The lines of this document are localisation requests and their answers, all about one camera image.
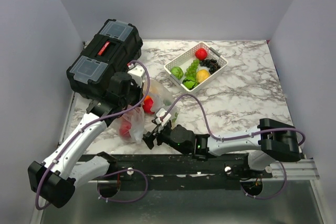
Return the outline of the clear plastic bag of fruits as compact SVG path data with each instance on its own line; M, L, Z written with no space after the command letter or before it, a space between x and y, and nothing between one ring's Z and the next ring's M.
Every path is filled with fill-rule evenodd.
M145 133L145 117L154 116L160 108L166 110L174 102L171 92L156 80L150 80L148 94L154 101L152 111L154 114L144 112L142 105L112 122L112 129L125 141L140 143Z

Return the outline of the green fake watermelon ball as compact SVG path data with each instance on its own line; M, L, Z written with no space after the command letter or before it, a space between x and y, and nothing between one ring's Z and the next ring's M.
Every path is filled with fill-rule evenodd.
M185 86L188 90L192 90L198 86L198 82L194 77L188 76L183 79L182 85Z

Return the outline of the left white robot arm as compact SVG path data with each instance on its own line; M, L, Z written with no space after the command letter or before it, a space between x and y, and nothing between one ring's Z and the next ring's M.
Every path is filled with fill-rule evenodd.
M28 167L29 183L36 193L38 210L42 197L47 204L63 207L75 189L88 181L103 177L112 179L119 173L115 158L98 153L82 165L76 163L89 145L118 117L137 108L144 100L143 86L150 81L147 70L137 66L127 72L100 74L91 80L69 74L74 92L89 99L90 104L82 120L68 138L43 162Z

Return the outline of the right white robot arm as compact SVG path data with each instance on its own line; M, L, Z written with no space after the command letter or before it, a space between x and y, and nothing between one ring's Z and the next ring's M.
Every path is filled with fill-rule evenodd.
M270 164L279 161L294 163L301 159L297 135L302 132L294 126L264 118L243 132L227 135L196 134L181 125L172 127L170 122L159 123L143 136L149 149L154 144L167 144L184 155L205 161L232 152L249 151L247 161L241 165L242 173L255 177Z

